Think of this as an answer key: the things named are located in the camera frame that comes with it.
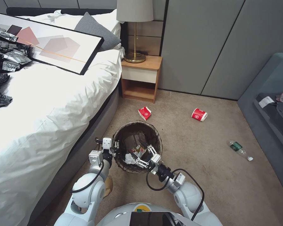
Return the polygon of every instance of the picture frame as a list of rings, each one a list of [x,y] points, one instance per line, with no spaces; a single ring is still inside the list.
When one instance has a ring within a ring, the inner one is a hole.
[[[104,38],[0,13],[0,28],[31,45],[30,58],[83,75]]]

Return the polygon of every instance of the white pillow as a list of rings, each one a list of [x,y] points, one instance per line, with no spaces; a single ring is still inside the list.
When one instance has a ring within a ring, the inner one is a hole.
[[[53,25],[74,30],[82,17],[81,15],[61,14],[54,19]]]
[[[120,21],[116,19],[116,9],[111,13],[92,15],[92,17],[115,36],[120,38]]]

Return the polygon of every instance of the red paper cup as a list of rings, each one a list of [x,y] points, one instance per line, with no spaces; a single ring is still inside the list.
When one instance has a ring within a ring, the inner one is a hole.
[[[202,111],[199,108],[196,108],[192,113],[192,118],[198,121],[204,121],[207,115],[208,114],[205,111]]]
[[[143,107],[138,110],[139,115],[143,118],[143,120],[147,121],[147,119],[151,115],[151,111],[148,107]]]

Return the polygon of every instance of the bed frame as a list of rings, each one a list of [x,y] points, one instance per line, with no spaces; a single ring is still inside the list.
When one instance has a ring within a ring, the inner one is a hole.
[[[6,9],[6,13],[12,16],[37,16],[45,13],[53,13],[59,8],[19,8],[9,7]],[[62,13],[70,15],[84,15],[88,12],[90,15],[104,14],[112,12],[112,9],[62,9]],[[121,36],[122,46],[127,49],[128,47],[128,32],[127,23],[121,24]],[[34,208],[28,225],[33,225],[34,220],[40,215],[40,213],[51,203],[54,197],[65,187],[70,179],[77,173],[82,167],[84,162],[88,159],[90,151],[96,147],[95,137],[102,137],[104,132],[108,128],[118,105],[119,99],[119,85],[112,92],[112,94],[106,99],[100,110],[92,118],[88,128],[84,131],[81,137],[73,146],[70,151],[66,162],[57,172],[53,178],[51,184],[40,198],[36,207]]]

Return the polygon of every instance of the brass lamp base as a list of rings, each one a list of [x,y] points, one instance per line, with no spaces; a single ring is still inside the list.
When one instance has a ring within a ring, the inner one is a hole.
[[[137,53],[136,58],[134,59],[134,53],[127,53],[124,59],[129,63],[141,63],[146,60],[146,56],[141,53]]]

